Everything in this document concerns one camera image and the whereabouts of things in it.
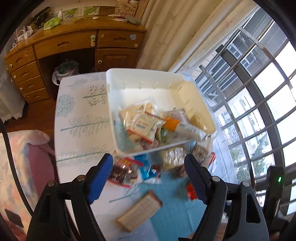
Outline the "clear bag rice cracker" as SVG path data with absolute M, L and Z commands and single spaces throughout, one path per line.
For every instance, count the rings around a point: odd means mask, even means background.
M 163 169 L 166 171 L 184 165 L 187 150 L 184 146 L 171 147 L 160 151 Z

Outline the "beige brown wafer packet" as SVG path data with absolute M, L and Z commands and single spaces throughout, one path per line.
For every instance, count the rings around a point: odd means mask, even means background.
M 155 215 L 162 206 L 162 201 L 152 190 L 148 190 L 141 200 L 116 218 L 115 222 L 125 231 L 133 232 Z

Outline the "red snack packet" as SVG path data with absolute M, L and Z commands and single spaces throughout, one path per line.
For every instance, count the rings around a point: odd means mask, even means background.
M 188 181 L 186 185 L 186 194 L 191 201 L 198 199 L 198 196 L 196 195 L 194 187 L 190 181 Z

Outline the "small clear nut packet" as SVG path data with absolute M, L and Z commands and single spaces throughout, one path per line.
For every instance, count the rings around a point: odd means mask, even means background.
M 212 152 L 212 146 L 203 145 L 196 143 L 192 150 L 192 155 L 195 157 L 199 164 L 202 164 L 203 161 L 210 155 Z

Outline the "dark red-edged snack packet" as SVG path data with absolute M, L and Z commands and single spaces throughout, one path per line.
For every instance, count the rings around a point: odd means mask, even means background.
M 140 168 L 143 163 L 131 158 L 119 158 L 114 162 L 108 181 L 113 184 L 131 188 L 142 181 Z

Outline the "blue foil snack packet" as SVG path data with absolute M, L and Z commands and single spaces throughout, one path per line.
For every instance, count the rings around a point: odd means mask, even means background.
M 134 159 L 142 165 L 138 167 L 141 182 L 147 184 L 161 183 L 161 167 L 160 164 L 154 162 L 150 155 L 141 154 L 134 156 Z

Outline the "white barcode snack packet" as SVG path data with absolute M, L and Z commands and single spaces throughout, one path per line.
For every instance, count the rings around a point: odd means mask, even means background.
M 139 113 L 127 127 L 127 136 L 133 142 L 145 141 L 152 144 L 158 129 L 160 129 L 165 122 L 163 118 L 146 111 L 144 113 Z

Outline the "white plastic storage bin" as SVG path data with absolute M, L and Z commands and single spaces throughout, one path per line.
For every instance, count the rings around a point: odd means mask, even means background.
M 197 114 L 208 135 L 216 133 L 211 114 L 191 76 L 145 69 L 113 68 L 106 72 L 107 97 L 115 154 L 137 156 L 147 153 L 129 140 L 120 111 L 149 99 L 157 111 L 183 109 L 188 118 Z

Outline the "lace-covered cabinet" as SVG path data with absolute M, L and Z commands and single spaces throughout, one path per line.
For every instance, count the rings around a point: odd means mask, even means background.
M 6 69 L 4 62 L 4 52 L 1 52 L 1 85 L 0 85 L 0 111 L 3 122 L 11 118 L 21 118 L 25 100 L 11 80 L 11 75 Z

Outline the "metal window guard bars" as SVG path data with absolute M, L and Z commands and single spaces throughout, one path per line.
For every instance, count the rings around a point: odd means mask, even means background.
M 295 49 L 258 9 L 193 72 L 227 146 L 225 180 L 259 186 L 270 166 L 295 166 Z

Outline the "plastic bag under desk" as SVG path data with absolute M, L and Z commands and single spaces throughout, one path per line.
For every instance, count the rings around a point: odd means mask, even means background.
M 55 68 L 52 75 L 52 82 L 53 84 L 59 86 L 61 80 L 64 77 L 69 77 L 69 76 L 78 75 L 78 74 L 79 74 L 79 63 L 74 60 L 70 60 L 60 64 L 58 67 Z

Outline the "wooden desk with drawers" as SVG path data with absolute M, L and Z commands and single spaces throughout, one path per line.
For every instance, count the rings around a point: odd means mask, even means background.
M 13 83 L 27 103 L 56 99 L 52 82 L 55 68 L 68 60 L 79 64 L 80 73 L 111 68 L 134 68 L 144 35 L 142 25 L 81 17 L 51 30 L 37 30 L 5 56 Z

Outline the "white curtain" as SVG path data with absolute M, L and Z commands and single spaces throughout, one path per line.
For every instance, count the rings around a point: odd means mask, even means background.
M 254 1 L 149 1 L 137 68 L 189 74 L 258 9 Z

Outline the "green tissue pack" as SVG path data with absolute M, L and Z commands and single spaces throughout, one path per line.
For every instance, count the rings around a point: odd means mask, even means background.
M 52 18 L 50 20 L 48 20 L 46 23 L 44 23 L 43 29 L 46 30 L 50 30 L 55 28 L 56 26 L 61 24 L 61 19 L 59 17 L 55 17 Z

